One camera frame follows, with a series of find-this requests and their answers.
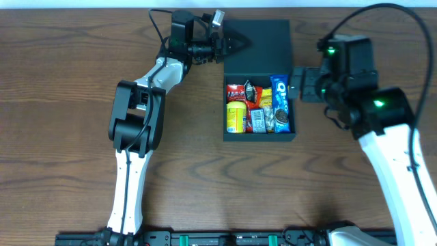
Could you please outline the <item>blue Oreo cookie pack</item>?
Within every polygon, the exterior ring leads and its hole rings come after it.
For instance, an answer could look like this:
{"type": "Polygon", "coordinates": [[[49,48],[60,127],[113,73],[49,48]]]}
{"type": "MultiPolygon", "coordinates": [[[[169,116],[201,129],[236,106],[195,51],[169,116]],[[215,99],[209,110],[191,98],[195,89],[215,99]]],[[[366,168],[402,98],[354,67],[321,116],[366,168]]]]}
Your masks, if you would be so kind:
{"type": "Polygon", "coordinates": [[[275,133],[290,133],[288,76],[286,74],[271,75],[270,82],[274,111],[274,131],[275,133]]]}

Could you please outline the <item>red candy bag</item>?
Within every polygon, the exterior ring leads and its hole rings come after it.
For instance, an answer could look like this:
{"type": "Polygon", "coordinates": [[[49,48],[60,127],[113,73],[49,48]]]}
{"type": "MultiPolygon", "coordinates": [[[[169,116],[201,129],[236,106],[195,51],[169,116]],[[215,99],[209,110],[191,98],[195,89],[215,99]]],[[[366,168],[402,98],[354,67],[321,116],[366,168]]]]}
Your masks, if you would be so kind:
{"type": "Polygon", "coordinates": [[[227,102],[240,101],[246,105],[246,133],[253,133],[253,126],[251,122],[251,110],[259,109],[259,103],[263,88],[254,86],[255,102],[246,99],[245,85],[226,85],[226,99],[227,102]]]}

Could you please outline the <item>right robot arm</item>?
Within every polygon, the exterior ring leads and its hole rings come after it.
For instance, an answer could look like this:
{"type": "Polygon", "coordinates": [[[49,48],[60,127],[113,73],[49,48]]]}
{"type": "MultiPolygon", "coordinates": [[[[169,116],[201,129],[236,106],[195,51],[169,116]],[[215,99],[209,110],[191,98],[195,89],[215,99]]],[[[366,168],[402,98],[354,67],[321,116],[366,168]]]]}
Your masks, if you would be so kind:
{"type": "Polygon", "coordinates": [[[320,66],[294,68],[288,97],[337,112],[334,124],[351,132],[378,177],[397,244],[435,245],[436,189],[406,95],[378,86],[369,38],[330,34],[318,51],[320,66]]]}

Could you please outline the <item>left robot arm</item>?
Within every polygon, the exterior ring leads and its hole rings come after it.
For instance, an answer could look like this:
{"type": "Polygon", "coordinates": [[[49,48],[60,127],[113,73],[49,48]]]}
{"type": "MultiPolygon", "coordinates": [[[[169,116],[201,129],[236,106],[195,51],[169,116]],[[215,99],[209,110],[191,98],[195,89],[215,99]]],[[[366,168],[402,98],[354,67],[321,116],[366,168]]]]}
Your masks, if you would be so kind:
{"type": "Polygon", "coordinates": [[[192,65],[220,63],[246,48],[243,36],[221,36],[225,13],[195,16],[186,10],[170,12],[171,32],[159,35],[155,64],[143,77],[120,81],[115,90],[108,135],[117,161],[113,209],[108,229],[117,236],[134,236],[143,215],[141,203],[147,165],[163,134],[165,99],[192,65]]]}

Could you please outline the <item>small black snack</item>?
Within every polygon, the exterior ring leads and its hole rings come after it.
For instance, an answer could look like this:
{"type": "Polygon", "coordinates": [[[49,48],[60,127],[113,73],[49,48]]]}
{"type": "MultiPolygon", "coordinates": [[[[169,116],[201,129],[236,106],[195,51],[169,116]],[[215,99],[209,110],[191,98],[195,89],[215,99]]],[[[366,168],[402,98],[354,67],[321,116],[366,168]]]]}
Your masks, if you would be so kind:
{"type": "Polygon", "coordinates": [[[244,95],[247,101],[257,102],[257,88],[249,80],[244,84],[244,95]]]}

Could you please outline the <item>dark green box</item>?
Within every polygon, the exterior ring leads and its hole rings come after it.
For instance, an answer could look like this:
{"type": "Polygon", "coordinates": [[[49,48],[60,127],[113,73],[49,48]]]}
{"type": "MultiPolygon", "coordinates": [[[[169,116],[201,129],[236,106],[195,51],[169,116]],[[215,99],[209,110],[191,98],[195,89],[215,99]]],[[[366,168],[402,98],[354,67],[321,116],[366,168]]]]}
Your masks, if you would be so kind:
{"type": "Polygon", "coordinates": [[[288,20],[238,20],[223,22],[225,31],[233,29],[246,36],[251,46],[224,58],[223,85],[243,84],[270,87],[270,76],[291,75],[293,52],[288,20]]]}

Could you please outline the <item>yellow candy tube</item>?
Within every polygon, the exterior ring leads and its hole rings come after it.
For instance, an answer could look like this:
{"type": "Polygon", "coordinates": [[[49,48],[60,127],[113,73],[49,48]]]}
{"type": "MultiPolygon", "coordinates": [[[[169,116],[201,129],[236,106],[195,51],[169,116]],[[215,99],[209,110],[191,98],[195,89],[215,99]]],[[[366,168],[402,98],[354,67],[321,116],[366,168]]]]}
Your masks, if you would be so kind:
{"type": "Polygon", "coordinates": [[[241,101],[233,101],[226,104],[226,129],[228,133],[246,132],[246,104],[241,101]]]}

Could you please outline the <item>yellow candy bag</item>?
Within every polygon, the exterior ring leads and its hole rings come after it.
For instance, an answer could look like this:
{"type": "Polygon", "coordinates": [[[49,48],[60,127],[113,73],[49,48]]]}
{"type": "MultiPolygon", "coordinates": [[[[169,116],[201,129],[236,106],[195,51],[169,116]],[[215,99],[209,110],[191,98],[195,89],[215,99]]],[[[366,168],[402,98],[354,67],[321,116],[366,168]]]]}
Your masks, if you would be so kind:
{"type": "Polygon", "coordinates": [[[268,133],[274,132],[274,111],[272,108],[272,89],[264,88],[262,90],[259,107],[264,110],[264,119],[268,133]]]}

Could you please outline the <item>small blue barcode packet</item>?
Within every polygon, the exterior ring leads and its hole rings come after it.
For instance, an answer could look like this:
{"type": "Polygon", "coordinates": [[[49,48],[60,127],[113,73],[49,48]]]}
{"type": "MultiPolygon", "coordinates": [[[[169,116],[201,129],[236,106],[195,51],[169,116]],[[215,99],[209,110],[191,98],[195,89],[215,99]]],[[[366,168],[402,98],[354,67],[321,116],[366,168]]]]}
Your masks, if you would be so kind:
{"type": "Polygon", "coordinates": [[[253,133],[267,133],[263,109],[251,110],[251,124],[253,133]]]}

